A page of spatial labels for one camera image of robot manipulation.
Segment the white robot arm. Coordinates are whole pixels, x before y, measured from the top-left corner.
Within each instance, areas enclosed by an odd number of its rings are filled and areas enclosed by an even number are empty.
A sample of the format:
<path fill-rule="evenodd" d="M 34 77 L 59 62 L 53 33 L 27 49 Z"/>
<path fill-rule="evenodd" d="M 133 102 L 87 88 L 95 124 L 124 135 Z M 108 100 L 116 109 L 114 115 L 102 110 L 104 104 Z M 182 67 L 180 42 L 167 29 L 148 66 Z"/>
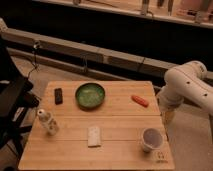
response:
<path fill-rule="evenodd" d="M 185 99 L 201 107 L 213 117 L 213 86 L 203 81 L 206 66 L 200 61 L 190 61 L 165 72 L 165 85 L 157 93 L 163 123 L 168 125 L 174 118 L 174 110 Z"/>

